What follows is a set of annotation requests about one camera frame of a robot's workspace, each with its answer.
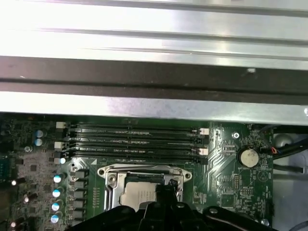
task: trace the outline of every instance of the motherboard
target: motherboard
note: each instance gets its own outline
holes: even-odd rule
[[[64,231],[118,205],[143,209],[174,180],[177,198],[258,222],[273,216],[273,156],[260,125],[1,115],[0,226]],[[272,132],[265,134],[271,142]]]

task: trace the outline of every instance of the aluminum panel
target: aluminum panel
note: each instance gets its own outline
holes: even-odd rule
[[[5,91],[0,91],[0,98],[7,99],[1,103],[2,112],[308,125],[308,107],[302,105],[121,98]]]
[[[5,0],[0,7],[0,55],[308,69],[304,0]]]

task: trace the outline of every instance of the cable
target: cable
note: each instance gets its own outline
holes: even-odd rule
[[[273,169],[284,172],[304,173],[304,169],[302,167],[295,167],[295,166],[283,166],[274,164]]]
[[[293,148],[289,151],[284,151],[284,152],[281,152],[281,154],[279,154],[279,155],[275,155],[273,157],[273,159],[277,160],[277,159],[284,158],[284,157],[287,157],[287,156],[295,155],[295,154],[300,153],[300,152],[302,152],[306,149],[308,149],[308,144],[301,145],[299,147],[296,146],[295,148]]]
[[[302,152],[302,151],[308,149],[308,139],[307,138],[303,139],[303,140],[301,140],[297,143],[289,144],[289,145],[286,145],[286,146],[281,147],[281,148],[273,147],[273,145],[266,139],[264,132],[267,131],[268,129],[276,128],[278,126],[280,126],[280,125],[266,125],[263,128],[261,128],[260,131],[259,131],[259,135],[260,135],[261,139],[263,140],[263,142],[265,144],[268,145],[268,147],[270,147],[271,152],[274,154],[274,156],[273,156],[274,160],[284,158],[284,157],[287,157],[287,156],[291,156],[291,155],[297,154],[299,152]]]
[[[293,228],[291,228],[289,231],[299,231],[303,228],[306,228],[308,227],[308,220],[302,222],[302,223],[299,223],[298,225],[295,225]]]

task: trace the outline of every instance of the green circuit board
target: green circuit board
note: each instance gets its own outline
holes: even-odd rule
[[[58,162],[54,143],[63,140],[65,134],[56,129],[56,122],[67,124],[91,123],[106,126],[128,126],[135,128],[168,128],[191,129],[208,128],[208,156],[206,164],[189,160],[155,160],[129,159],[112,156],[78,156],[66,158],[66,162]],[[119,117],[81,117],[81,116],[38,116],[17,115],[2,117],[2,124],[8,124],[9,137],[14,141],[13,150],[0,154],[0,182],[10,182],[17,177],[26,177],[26,184],[14,191],[8,222],[19,216],[35,218],[35,229],[38,231],[64,231],[67,225],[72,225],[74,187],[71,187],[71,170],[76,162],[82,162],[89,171],[87,175],[87,195],[84,203],[84,219],[89,219],[104,211],[105,181],[97,175],[97,170],[103,166],[116,163],[169,165],[180,167],[192,173],[192,179],[183,186],[183,201],[194,206],[198,211],[211,205],[218,205],[228,210],[245,213],[251,217],[266,218],[271,222],[272,211],[272,165],[270,154],[260,154],[259,163],[254,168],[243,167],[237,161],[237,153],[242,147],[266,147],[259,136],[259,127],[253,124],[219,123],[204,121],[160,120]],[[34,145],[36,131],[42,130],[44,144]],[[272,133],[266,134],[271,142]],[[53,176],[65,172],[69,177],[59,184],[53,182]],[[56,201],[52,191],[58,187],[65,189],[62,198],[63,217],[56,223],[51,223],[54,212],[51,205]],[[37,193],[35,202],[24,204],[25,192]]]
[[[218,205],[228,210],[246,213],[253,217],[271,220],[272,199],[272,155],[260,155],[259,166],[248,169],[236,161],[236,153],[240,147],[263,146],[258,131],[251,130],[251,124],[219,124],[209,123],[210,155],[208,165],[195,163],[160,162],[162,165],[177,166],[192,172],[193,179],[184,184],[183,201],[193,204],[200,212],[208,206]],[[239,139],[232,137],[234,132],[240,134]],[[97,177],[97,170],[114,163],[131,163],[125,159],[86,158],[82,162],[90,170],[89,203],[87,218],[103,211],[104,179]]]

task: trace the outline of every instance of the cpu socket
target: cpu socket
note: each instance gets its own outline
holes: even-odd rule
[[[127,205],[138,211],[146,202],[156,201],[158,184],[176,181],[178,201],[183,200],[183,184],[193,178],[192,173],[165,165],[114,164],[98,169],[105,179],[104,209]]]

